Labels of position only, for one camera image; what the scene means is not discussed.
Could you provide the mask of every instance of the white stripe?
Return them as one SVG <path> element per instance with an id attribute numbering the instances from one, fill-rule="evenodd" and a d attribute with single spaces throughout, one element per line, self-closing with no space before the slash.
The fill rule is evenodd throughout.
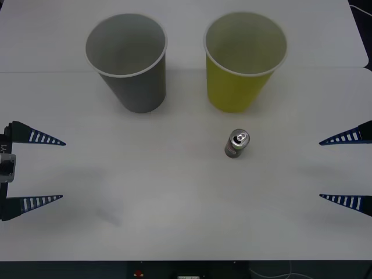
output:
<path id="1" fill-rule="evenodd" d="M 24 204 L 24 211 L 28 211 L 28 207 L 27 207 L 27 199 L 23 199 L 23 204 Z"/>
<path id="2" fill-rule="evenodd" d="M 361 200 L 362 200 L 362 198 L 361 197 L 358 197 L 358 204 L 356 206 L 356 210 L 359 210 L 359 208 L 360 208 L 360 201 Z"/>
<path id="3" fill-rule="evenodd" d="M 34 136 L 34 130 L 31 132 L 30 139 L 28 141 L 32 141 L 33 136 Z"/>

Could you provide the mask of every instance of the can pull tab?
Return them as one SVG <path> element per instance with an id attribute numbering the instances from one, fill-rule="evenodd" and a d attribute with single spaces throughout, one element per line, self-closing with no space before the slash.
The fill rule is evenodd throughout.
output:
<path id="1" fill-rule="evenodd" d="M 240 144 L 244 139 L 246 138 L 245 133 L 241 133 L 240 135 L 236 135 L 233 140 L 237 143 Z"/>

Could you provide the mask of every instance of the white cable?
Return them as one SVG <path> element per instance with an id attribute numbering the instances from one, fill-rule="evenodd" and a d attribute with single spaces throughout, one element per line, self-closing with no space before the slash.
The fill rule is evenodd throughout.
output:
<path id="1" fill-rule="evenodd" d="M 304 278 L 307 278 L 307 279 L 313 279 L 310 276 L 307 276 L 307 275 L 304 275 L 304 274 L 301 274 L 301 273 L 293 273 L 292 272 L 292 263 L 291 263 L 291 261 L 289 261 L 289 273 L 287 273 L 287 274 L 276 275 L 276 276 L 265 276 L 265 275 L 262 275 L 262 274 L 259 274 L 259 273 L 255 272 L 252 269 L 249 269 L 249 271 L 251 273 L 253 273 L 254 275 L 257 275 L 257 276 L 259 276 L 261 278 L 268 278 L 268 279 L 279 278 L 279 277 L 283 277 L 283 276 L 287 276 L 285 279 L 288 279 L 288 278 L 290 278 L 291 275 L 297 275 L 297 276 L 301 276 L 301 277 L 304 277 Z"/>
<path id="2" fill-rule="evenodd" d="M 276 276 L 265 276 L 265 275 L 261 275 L 257 272 L 255 272 L 254 270 L 252 269 L 249 269 L 249 271 L 259 277 L 262 277 L 262 278 L 279 278 L 279 277 L 283 277 L 283 276 L 287 276 L 285 279 L 288 279 L 290 278 L 291 274 L 292 274 L 292 262 L 289 261 L 289 273 L 288 274 L 282 274 L 282 275 L 276 275 Z"/>
<path id="3" fill-rule="evenodd" d="M 365 10 L 360 9 L 360 8 L 358 8 L 357 6 L 350 5 L 350 7 L 353 7 L 353 8 L 355 8 L 355 9 L 357 9 L 357 10 L 360 10 L 362 13 L 365 13 L 366 15 L 372 16 L 372 14 L 367 13 Z"/>

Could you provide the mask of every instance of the soda can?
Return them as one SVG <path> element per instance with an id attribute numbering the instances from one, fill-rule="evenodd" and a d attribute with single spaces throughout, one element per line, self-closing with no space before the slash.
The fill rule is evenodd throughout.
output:
<path id="1" fill-rule="evenodd" d="M 225 146 L 225 153 L 230 158 L 237 158 L 251 140 L 249 134 L 243 129 L 236 129 L 230 134 Z"/>

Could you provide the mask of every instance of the paper cup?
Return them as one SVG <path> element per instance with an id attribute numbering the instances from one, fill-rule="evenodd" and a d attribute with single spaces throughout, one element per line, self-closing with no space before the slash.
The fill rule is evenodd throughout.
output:
<path id="1" fill-rule="evenodd" d="M 215 20 L 204 35 L 210 102 L 243 112 L 287 55 L 287 39 L 272 20 L 250 12 Z"/>
<path id="2" fill-rule="evenodd" d="M 144 113 L 165 98 L 166 48 L 159 23 L 128 13 L 98 23 L 87 38 L 85 55 L 128 110 Z"/>

